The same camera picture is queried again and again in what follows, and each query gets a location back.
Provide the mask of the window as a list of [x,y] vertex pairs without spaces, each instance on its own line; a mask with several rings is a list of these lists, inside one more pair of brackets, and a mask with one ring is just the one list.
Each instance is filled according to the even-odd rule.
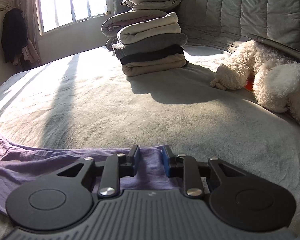
[[42,32],[105,15],[107,0],[39,0]]

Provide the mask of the white plush dog toy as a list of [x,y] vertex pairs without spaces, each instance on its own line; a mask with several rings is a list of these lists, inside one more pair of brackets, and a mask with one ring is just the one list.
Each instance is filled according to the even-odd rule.
[[221,90],[244,88],[253,77],[256,102],[276,113],[290,112],[300,124],[300,63],[254,40],[242,42],[218,67],[210,85]]

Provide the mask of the grey quilted headboard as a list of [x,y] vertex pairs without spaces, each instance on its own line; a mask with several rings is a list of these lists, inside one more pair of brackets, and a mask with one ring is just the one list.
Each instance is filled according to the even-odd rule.
[[253,34],[300,50],[300,0],[182,0],[177,15],[189,44],[230,50]]

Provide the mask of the hanging dark clothes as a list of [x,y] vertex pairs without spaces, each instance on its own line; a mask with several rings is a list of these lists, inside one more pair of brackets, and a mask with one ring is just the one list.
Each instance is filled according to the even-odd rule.
[[13,8],[5,14],[1,46],[6,63],[10,62],[22,71],[37,66],[39,54],[29,39],[22,10]]

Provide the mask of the grey bed sheet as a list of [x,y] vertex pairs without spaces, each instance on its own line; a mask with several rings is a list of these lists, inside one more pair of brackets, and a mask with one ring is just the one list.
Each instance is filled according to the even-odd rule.
[[225,52],[188,46],[185,57],[184,68],[127,77],[100,47],[15,74],[0,86],[0,133],[37,148],[170,145],[220,157],[288,189],[300,234],[300,126],[245,89],[212,88]]

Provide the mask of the folded beige garment bottom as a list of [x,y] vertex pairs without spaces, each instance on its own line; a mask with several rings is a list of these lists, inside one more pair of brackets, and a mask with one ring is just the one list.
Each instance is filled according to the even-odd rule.
[[145,62],[131,62],[122,66],[122,71],[128,76],[138,76],[153,72],[160,72],[174,68],[181,68],[187,64],[184,54],[169,55],[163,59]]

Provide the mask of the folded beige pink quilt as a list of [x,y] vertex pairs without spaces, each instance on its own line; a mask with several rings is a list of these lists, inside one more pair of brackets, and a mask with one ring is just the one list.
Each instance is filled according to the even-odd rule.
[[145,22],[148,20],[153,20],[155,18],[164,17],[165,12],[160,10],[138,10],[138,11],[128,11],[120,14],[116,14],[109,19],[107,19],[101,27],[102,33],[108,37],[106,42],[106,48],[109,51],[113,51],[113,44],[115,44],[118,39],[117,33],[124,27],[131,24]]

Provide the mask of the folded black garment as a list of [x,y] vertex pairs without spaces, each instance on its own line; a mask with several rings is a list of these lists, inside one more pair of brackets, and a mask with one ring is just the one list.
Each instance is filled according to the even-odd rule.
[[174,44],[161,50],[147,52],[147,53],[136,53],[128,55],[120,59],[121,64],[128,64],[132,62],[146,62],[160,60],[170,55],[184,54],[183,47]]

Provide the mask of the purple pants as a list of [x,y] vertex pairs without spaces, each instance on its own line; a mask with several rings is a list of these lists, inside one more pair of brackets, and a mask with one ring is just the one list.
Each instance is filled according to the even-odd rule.
[[[181,187],[181,180],[165,174],[162,147],[141,148],[141,160],[136,176],[121,180],[122,189],[167,190]],[[8,195],[21,184],[36,180],[66,167],[80,158],[92,157],[104,161],[110,155],[124,153],[128,149],[74,149],[58,150],[31,148],[17,145],[0,134],[0,213],[5,214]]]

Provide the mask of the folded cream garment top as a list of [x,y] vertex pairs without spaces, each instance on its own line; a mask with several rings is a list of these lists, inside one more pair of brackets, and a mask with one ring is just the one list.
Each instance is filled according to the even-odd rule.
[[179,33],[181,27],[178,24],[178,16],[171,12],[164,17],[126,26],[117,33],[117,39],[122,44],[133,44],[156,35]]

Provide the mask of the grey patterned curtain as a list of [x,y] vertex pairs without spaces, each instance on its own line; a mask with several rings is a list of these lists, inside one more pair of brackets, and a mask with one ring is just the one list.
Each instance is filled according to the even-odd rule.
[[38,38],[40,37],[38,0],[12,0],[12,7],[23,11],[28,37],[37,53],[40,54],[38,45]]

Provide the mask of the folded grey garment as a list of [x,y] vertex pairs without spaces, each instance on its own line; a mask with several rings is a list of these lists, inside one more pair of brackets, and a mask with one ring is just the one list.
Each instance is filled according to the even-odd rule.
[[137,53],[150,53],[157,50],[165,49],[172,45],[185,46],[187,36],[183,33],[160,34],[145,38],[132,44],[122,44],[117,42],[113,45],[116,57],[120,60],[126,56]]

